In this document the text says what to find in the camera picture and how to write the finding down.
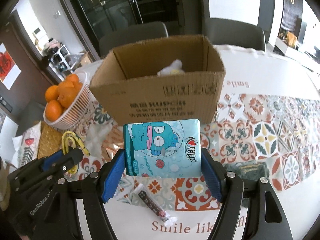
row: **cartoon fish character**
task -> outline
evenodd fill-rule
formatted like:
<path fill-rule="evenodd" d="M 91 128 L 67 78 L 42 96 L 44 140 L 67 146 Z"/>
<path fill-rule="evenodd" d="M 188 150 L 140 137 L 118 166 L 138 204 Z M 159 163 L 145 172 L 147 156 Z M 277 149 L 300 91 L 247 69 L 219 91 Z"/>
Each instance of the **cartoon fish character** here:
<path fill-rule="evenodd" d="M 133 124 L 132 142 L 135 151 L 151 150 L 151 154 L 158 156 L 162 149 L 176 147 L 178 136 L 166 122 L 148 122 Z"/>

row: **white plush toy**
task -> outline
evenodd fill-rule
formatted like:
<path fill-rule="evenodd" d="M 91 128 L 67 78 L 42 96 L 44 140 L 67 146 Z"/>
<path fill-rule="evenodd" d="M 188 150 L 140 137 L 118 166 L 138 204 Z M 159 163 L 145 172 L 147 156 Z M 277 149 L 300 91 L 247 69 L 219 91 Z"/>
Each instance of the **white plush toy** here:
<path fill-rule="evenodd" d="M 174 60 L 170 66 L 160 70 L 157 76 L 169 76 L 176 74 L 184 74 L 184 71 L 182 70 L 182 62 L 179 59 Z"/>

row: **cardboard box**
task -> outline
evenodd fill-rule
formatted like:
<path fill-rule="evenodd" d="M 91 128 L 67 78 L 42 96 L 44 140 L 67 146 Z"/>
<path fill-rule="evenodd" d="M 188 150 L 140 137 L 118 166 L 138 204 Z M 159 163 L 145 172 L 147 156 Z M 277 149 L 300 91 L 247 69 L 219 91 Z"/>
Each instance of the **cardboard box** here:
<path fill-rule="evenodd" d="M 156 76 L 175 59 L 182 61 L 185 74 Z M 225 74 L 204 36 L 171 36 L 114 48 L 90 90 L 119 125 L 182 119 L 210 123 Z"/>
<path fill-rule="evenodd" d="M 84 66 L 84 65 L 90 64 L 91 62 L 92 62 L 92 60 L 91 60 L 90 57 L 89 57 L 89 53 L 86 52 L 86 53 L 82 56 L 82 58 L 81 58 L 81 60 L 80 60 L 80 65 L 81 65 L 81 66 Z"/>

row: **blue gripper pad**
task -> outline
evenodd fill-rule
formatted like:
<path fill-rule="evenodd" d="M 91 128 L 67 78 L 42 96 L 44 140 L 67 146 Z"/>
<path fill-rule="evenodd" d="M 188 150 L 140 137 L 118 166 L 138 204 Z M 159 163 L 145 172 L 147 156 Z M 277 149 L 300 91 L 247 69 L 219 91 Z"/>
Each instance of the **blue gripper pad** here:
<path fill-rule="evenodd" d="M 43 171 L 47 171 L 52 167 L 53 163 L 56 163 L 63 156 L 62 149 L 58 150 L 49 157 L 44 158 L 41 168 Z"/>
<path fill-rule="evenodd" d="M 104 203 L 108 202 L 110 198 L 113 198 L 116 192 L 117 186 L 125 168 L 124 154 L 124 150 L 119 149 L 115 157 L 109 163 L 107 170 L 103 172 L 107 174 L 105 180 L 102 181 L 103 192 L 101 198 Z"/>
<path fill-rule="evenodd" d="M 201 148 L 201 171 L 212 197 L 220 203 L 224 201 L 225 169 L 214 161 L 206 148 Z"/>

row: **white plastic basket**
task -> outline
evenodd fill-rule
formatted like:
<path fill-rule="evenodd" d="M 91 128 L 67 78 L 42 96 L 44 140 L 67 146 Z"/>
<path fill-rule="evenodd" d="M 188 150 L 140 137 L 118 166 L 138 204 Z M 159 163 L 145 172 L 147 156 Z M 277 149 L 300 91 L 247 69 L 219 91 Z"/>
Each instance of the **white plastic basket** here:
<path fill-rule="evenodd" d="M 44 121 L 53 127 L 61 130 L 66 130 L 73 127 L 81 117 L 84 115 L 89 107 L 90 102 L 94 101 L 94 96 L 89 90 L 89 80 L 86 72 L 78 72 L 77 76 L 81 83 L 83 83 L 82 88 L 75 100 L 68 107 L 68 109 L 54 122 L 50 122 L 45 116 L 45 110 L 43 113 Z"/>

